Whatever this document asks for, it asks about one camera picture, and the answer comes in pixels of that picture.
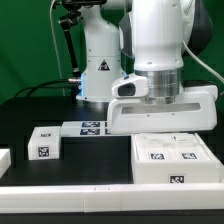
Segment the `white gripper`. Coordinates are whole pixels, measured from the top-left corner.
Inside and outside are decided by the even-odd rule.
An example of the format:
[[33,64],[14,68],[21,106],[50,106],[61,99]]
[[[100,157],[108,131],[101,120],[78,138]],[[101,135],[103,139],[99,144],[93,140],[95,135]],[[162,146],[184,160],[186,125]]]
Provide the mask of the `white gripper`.
[[114,99],[108,107],[111,134],[197,132],[217,125],[215,85],[186,87],[170,104],[148,104],[144,97]]

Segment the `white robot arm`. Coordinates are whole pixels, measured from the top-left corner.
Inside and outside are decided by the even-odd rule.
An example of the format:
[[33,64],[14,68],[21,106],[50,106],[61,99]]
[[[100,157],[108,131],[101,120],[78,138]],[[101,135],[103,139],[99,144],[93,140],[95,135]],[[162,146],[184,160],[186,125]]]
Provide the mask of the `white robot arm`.
[[217,124],[214,84],[182,84],[183,57],[210,42],[202,0],[130,0],[118,26],[100,8],[82,10],[87,67],[81,98],[107,103],[113,134],[211,130]]

